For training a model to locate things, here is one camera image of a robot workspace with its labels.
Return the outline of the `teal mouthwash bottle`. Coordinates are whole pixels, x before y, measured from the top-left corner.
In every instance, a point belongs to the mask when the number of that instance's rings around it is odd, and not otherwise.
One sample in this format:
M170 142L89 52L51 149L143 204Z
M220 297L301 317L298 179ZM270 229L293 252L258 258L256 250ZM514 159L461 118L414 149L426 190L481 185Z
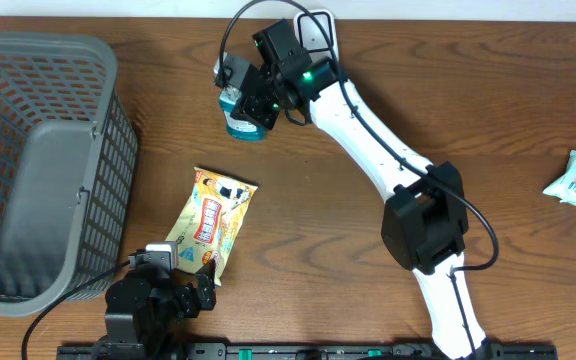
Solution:
M232 116L233 109L240 97L241 92L232 86L223 89L219 96L219 105L226 120L226 130L228 134L242 141L253 142L263 140L265 137L265 130L263 128L257 127L243 118Z

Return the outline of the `yellow wet wipes bag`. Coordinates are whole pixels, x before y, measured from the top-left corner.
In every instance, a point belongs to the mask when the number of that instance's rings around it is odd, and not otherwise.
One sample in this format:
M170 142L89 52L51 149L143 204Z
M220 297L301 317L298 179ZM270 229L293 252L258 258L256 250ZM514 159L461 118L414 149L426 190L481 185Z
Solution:
M197 167L191 195L167 235L177 244L177 268L195 273L213 262L220 285L256 191L255 185Z

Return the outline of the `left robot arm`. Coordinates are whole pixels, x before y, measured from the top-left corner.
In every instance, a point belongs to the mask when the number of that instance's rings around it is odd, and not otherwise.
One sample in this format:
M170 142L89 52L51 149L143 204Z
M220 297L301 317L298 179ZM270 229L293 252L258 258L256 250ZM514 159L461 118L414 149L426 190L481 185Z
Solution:
M185 346L173 340L168 326L176 319L196 318L216 305L216 262L195 274L196 284L180 285L168 251L141 251L129 257L130 271L105 295L107 334L97 359L184 359Z

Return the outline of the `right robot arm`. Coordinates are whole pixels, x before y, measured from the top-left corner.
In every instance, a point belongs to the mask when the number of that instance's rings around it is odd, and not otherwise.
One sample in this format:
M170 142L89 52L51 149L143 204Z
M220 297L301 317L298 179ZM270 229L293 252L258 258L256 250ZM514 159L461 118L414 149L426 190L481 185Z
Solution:
M459 171L412 150L363 101L339 63L329 12L301 12L253 40L261 65L221 51L214 67L216 85L237 92L231 113L270 130L279 113L296 110L332 137L383 199L383 243L415 276L435 346L449 359L484 358L489 342L465 280L464 236L478 211L465 199Z

